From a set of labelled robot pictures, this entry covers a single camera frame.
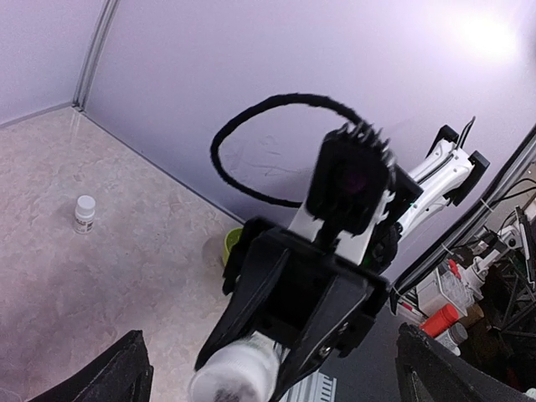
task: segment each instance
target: red object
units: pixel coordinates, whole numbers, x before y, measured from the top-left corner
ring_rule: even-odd
[[[458,311],[451,304],[444,305],[436,314],[420,325],[420,329],[435,338],[454,322],[458,321]]]
[[[458,270],[458,264],[454,260],[449,260],[449,267],[452,273],[458,279],[461,279],[460,271]]]

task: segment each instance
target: small white bottle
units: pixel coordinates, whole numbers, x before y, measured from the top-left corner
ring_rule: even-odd
[[[89,195],[78,197],[75,208],[75,230],[77,233],[90,233],[95,218],[95,199]]]
[[[212,355],[192,378],[188,402],[267,402],[279,365],[274,342],[256,332]]]

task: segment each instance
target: purple wall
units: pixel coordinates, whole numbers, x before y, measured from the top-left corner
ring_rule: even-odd
[[[72,101],[102,4],[0,2],[0,125]]]
[[[491,168],[460,208],[402,244],[393,277],[477,199],[536,122],[528,44],[489,54],[471,36],[488,12],[517,21],[522,32],[530,3],[494,3],[506,4],[501,10],[484,9],[483,1],[444,3],[123,1],[87,111],[223,209],[282,223],[293,211],[227,187],[210,164],[213,135],[244,108],[278,93],[330,95],[384,127],[407,169],[442,125],[460,131],[476,115],[466,149],[478,149]],[[341,123],[305,107],[272,111],[224,144],[224,165],[263,192],[302,199],[320,141]]]

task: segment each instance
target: orange cylinder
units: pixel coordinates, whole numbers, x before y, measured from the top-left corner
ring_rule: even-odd
[[[451,304],[444,305],[432,317],[420,324],[420,329],[435,338],[443,333],[454,322],[458,321],[458,311]]]

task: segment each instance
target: marble floor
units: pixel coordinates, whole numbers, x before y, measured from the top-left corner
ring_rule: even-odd
[[[0,130],[0,401],[41,394],[143,330],[154,401],[184,401],[226,306],[237,226],[71,108]],[[95,229],[73,230],[96,199]]]

